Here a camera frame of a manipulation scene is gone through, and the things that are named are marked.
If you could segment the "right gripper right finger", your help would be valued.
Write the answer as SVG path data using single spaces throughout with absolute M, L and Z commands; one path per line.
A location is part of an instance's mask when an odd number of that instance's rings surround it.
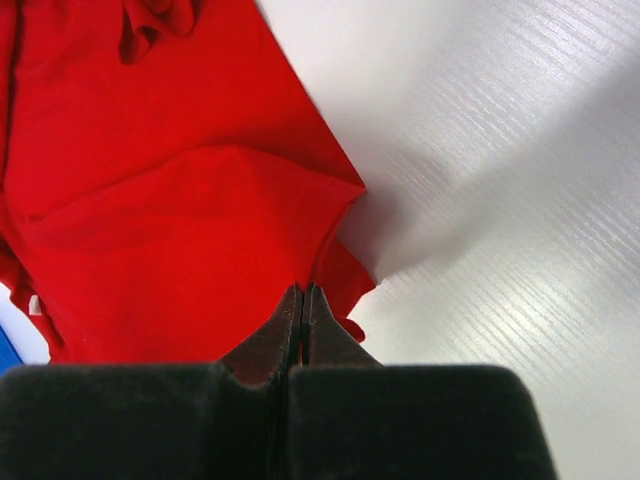
M 293 479 L 553 479 L 532 397 L 493 365 L 384 366 L 305 292 L 288 380 Z

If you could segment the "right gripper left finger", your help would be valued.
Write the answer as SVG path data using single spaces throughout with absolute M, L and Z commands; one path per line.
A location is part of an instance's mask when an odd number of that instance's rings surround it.
M 216 362 L 23 366 L 1 379 L 5 479 L 284 479 L 303 292 Z

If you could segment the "red t shirt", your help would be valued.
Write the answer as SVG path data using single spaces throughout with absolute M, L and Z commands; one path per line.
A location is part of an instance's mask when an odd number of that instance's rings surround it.
M 291 285 L 347 331 L 364 184 L 253 1 L 1 5 L 1 281 L 54 363 L 215 360 Z

